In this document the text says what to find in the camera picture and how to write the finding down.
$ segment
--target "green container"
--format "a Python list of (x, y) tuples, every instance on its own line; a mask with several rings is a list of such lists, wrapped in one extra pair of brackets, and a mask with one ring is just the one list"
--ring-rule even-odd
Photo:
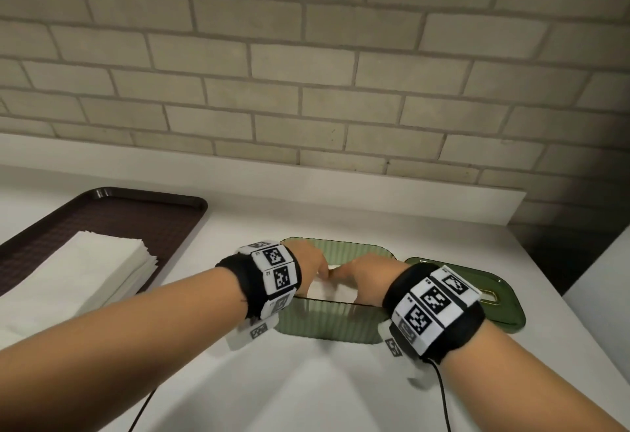
[(480, 302), (486, 317), (506, 333), (512, 334), (524, 328), (526, 319), (523, 308), (520, 306), (514, 290), (504, 279), (491, 272), (433, 261), (432, 259), (413, 257), (405, 261), (407, 264), (419, 262), (431, 262), (439, 266), (446, 265), (477, 287), (483, 294)]
[[(288, 238), (302, 240), (307, 238)], [(308, 238), (322, 250), (328, 264), (344, 264), (367, 253), (393, 258), (385, 248), (375, 245)], [(280, 311), (276, 331), (316, 339), (377, 344), (382, 342), (377, 327), (388, 315), (382, 308), (359, 304), (294, 298)]]

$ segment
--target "stack of napkins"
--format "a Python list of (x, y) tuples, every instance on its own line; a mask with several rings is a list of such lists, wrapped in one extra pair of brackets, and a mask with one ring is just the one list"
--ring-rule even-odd
[(80, 231), (0, 296), (0, 349), (137, 293), (157, 268), (142, 240)]

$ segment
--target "backsplash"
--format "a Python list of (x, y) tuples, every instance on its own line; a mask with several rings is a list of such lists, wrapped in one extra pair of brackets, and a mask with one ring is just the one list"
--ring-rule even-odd
[(0, 131), (527, 190), (630, 219), (630, 0), (0, 0)]

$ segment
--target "white countertop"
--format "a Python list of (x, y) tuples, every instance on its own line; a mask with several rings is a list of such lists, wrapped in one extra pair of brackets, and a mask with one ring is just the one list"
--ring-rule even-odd
[[(0, 166), (0, 242), (85, 190), (130, 181)], [(514, 335), (576, 388), (630, 427), (630, 385), (505, 227), (435, 220), (274, 199), (153, 189), (205, 197), (209, 211), (166, 282), (212, 267), (236, 247), (262, 238), (312, 237), (368, 243), (398, 259), (421, 256), (495, 273), (518, 296), (527, 325)], [(475, 430), (448, 394), (453, 430)], [(126, 431), (134, 411), (109, 425)], [(229, 352), (225, 340), (160, 388), (136, 431), (304, 431), (444, 429), (437, 386), (413, 388), (385, 377), (368, 346), (272, 331)]]

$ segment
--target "brown tray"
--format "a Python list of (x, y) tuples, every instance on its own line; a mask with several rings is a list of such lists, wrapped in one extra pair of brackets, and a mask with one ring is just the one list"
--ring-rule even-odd
[(117, 187), (86, 191), (0, 245), (0, 296), (78, 231), (142, 240), (158, 260), (144, 291), (207, 209), (206, 201), (194, 196)]

